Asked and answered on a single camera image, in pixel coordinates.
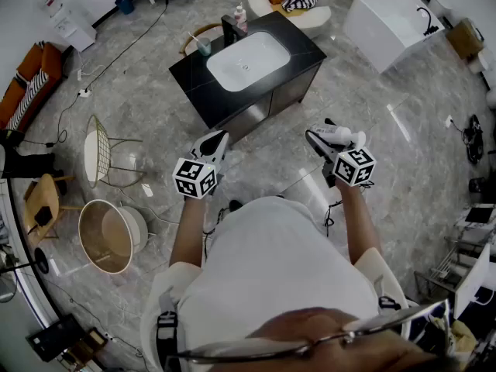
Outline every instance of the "marble floor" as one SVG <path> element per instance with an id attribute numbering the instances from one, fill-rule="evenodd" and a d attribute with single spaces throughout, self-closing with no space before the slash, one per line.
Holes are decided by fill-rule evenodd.
<path id="1" fill-rule="evenodd" d="M 60 128 L 67 129 L 67 141 L 53 152 L 56 164 L 75 174 L 64 203 L 83 205 L 93 198 L 113 203 L 152 208 L 162 219 L 178 222 L 183 205 L 176 194 L 171 173 L 178 157 L 207 132 L 183 91 L 168 71 L 179 61 L 178 51 L 188 31 L 218 22 L 232 14 L 242 0 L 182 0 L 170 3 L 158 23 L 125 52 L 93 86 L 90 98 L 79 98 L 65 112 Z M 408 295 L 413 269 L 442 255 L 443 237 L 450 233 L 457 215 L 470 199 L 467 182 L 487 173 L 487 158 L 469 164 L 460 134 L 444 121 L 451 115 L 459 127 L 469 115 L 477 114 L 484 131 L 485 150 L 494 148 L 491 137 L 494 117 L 484 99 L 481 80 L 472 75 L 444 37 L 433 40 L 424 50 L 378 74 L 341 30 L 353 0 L 319 0 L 329 5 L 331 24 L 315 42 L 328 55 L 303 103 L 268 119 L 227 153 L 224 178 L 208 206 L 206 229 L 215 224 L 220 208 L 229 199 L 248 202 L 264 195 L 283 194 L 307 205 L 316 221 L 323 222 L 329 203 L 340 199 L 329 190 L 321 175 L 323 161 L 306 143 L 305 130 L 325 117 L 363 130 L 367 146 L 377 158 L 375 186 L 363 194 L 381 235 L 384 257 Z M 135 0 L 131 15 L 113 15 L 98 27 L 98 39 L 81 54 L 85 73 L 98 75 L 132 41 L 141 35 L 164 10 L 164 0 L 155 6 Z M 26 138 L 53 141 L 57 120 L 74 101 L 81 84 L 76 70 L 80 57 L 72 53 L 64 71 L 69 74 L 44 105 Z M 122 146 L 113 158 L 129 156 L 144 168 L 142 182 L 124 189 L 125 195 L 100 183 L 91 189 L 84 173 L 84 137 L 88 119 L 97 115 L 108 133 L 132 137 L 143 143 Z M 25 145 L 21 153 L 43 153 L 43 146 Z M 112 176 L 112 183 L 124 177 Z M 22 211 L 22 196 L 29 181 L 12 181 L 16 208 Z M 158 221 L 147 209 L 150 237 L 123 274 L 109 275 L 92 266 L 78 239 L 78 213 L 69 212 L 57 224 L 57 240 L 40 246 L 54 259 L 58 272 L 47 279 L 71 293 L 74 300 L 90 309 L 113 336 L 140 346 L 139 323 L 154 275 L 167 267 L 176 225 Z M 329 241 L 346 255 L 343 210 L 332 210 L 336 224 Z M 69 302 L 68 296 L 51 284 L 48 291 L 66 313 L 73 313 L 84 326 L 100 326 L 85 310 Z M 106 366 L 144 370 L 135 351 L 120 343 L 107 345 L 99 357 Z"/>

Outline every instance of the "white bathtub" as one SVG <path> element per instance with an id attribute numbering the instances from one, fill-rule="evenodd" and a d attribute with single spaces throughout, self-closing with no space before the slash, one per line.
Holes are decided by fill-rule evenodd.
<path id="1" fill-rule="evenodd" d="M 417 11 L 419 7 L 429 11 L 420 0 L 354 0 L 343 31 L 382 73 L 444 30 L 429 11 L 431 26 L 439 29 L 424 36 L 429 16 L 423 10 Z"/>

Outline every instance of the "glasses frame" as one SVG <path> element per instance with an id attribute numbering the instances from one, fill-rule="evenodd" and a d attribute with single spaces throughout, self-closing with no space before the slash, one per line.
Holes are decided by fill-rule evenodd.
<path id="1" fill-rule="evenodd" d="M 449 349 L 448 338 L 450 336 L 450 324 L 449 324 L 450 304 L 448 302 L 448 299 L 445 299 L 443 301 L 432 303 L 431 305 L 416 306 L 414 308 L 403 308 L 391 315 L 386 315 L 386 316 L 379 315 L 373 317 L 372 319 L 355 320 L 345 324 L 344 327 L 342 327 L 343 330 L 342 332 L 338 332 L 329 336 L 322 337 L 320 339 L 317 339 L 313 343 L 308 342 L 306 340 L 305 341 L 302 340 L 299 342 L 298 341 L 278 342 L 275 340 L 265 339 L 265 338 L 247 338 L 247 339 L 241 339 L 239 341 L 210 343 L 204 346 L 200 346 L 193 350 L 186 350 L 179 353 L 170 354 L 168 355 L 168 357 L 188 360 L 198 365 L 212 365 L 216 363 L 246 363 L 246 362 L 262 361 L 262 360 L 279 360 L 281 358 L 286 358 L 286 357 L 310 357 L 312 355 L 312 351 L 314 350 L 314 348 L 316 348 L 320 344 L 327 343 L 330 340 L 341 339 L 343 341 L 343 345 L 346 346 L 351 344 L 358 337 L 369 336 L 369 335 L 373 335 L 374 333 L 383 332 L 388 329 L 394 328 L 395 326 L 400 326 L 406 322 L 410 322 L 415 319 L 429 315 L 431 312 L 433 312 L 436 308 L 438 308 L 441 305 L 444 305 L 445 307 L 443 313 L 443 321 L 445 323 L 445 353 L 447 353 Z M 377 320 L 380 321 L 381 319 L 385 320 L 386 322 L 380 325 L 373 324 L 374 321 Z M 279 345 L 284 345 L 285 343 L 287 343 L 289 346 L 291 344 L 293 346 L 291 346 L 287 350 L 268 351 L 266 353 L 257 353 L 253 355 L 249 355 L 249 354 L 240 355 L 240 356 L 198 355 L 198 353 L 202 351 L 212 352 L 215 351 L 216 347 L 221 349 L 223 346 L 227 347 L 234 343 L 243 343 L 243 342 L 246 342 L 246 344 L 253 343 L 255 342 L 256 339 L 258 340 L 264 339 L 268 342 L 277 343 Z"/>

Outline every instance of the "black faucet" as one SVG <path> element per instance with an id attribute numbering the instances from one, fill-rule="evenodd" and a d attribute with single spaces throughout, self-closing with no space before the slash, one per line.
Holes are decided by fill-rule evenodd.
<path id="1" fill-rule="evenodd" d="M 432 21 L 431 13 L 429 12 L 429 10 L 426 10 L 423 7 L 418 7 L 417 11 L 420 11 L 421 9 L 424 10 L 425 12 L 427 12 L 427 15 L 429 16 L 429 24 L 427 25 L 427 30 L 424 32 L 424 36 L 428 36 L 429 34 L 434 33 L 437 30 L 439 30 L 439 27 L 438 26 L 431 26 L 431 21 Z"/>
<path id="2" fill-rule="evenodd" d="M 224 15 L 221 18 L 222 21 L 222 31 L 224 32 L 224 46 L 230 46 L 243 37 L 246 37 L 248 33 L 238 27 L 238 22 L 229 15 Z"/>

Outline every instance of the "cardboard box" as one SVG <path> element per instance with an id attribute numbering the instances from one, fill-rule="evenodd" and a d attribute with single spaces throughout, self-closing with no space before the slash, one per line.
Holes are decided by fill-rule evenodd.
<path id="1" fill-rule="evenodd" d="M 484 48 L 484 43 L 477 38 L 477 31 L 468 19 L 462 19 L 446 34 L 446 38 L 461 59 L 475 56 Z"/>

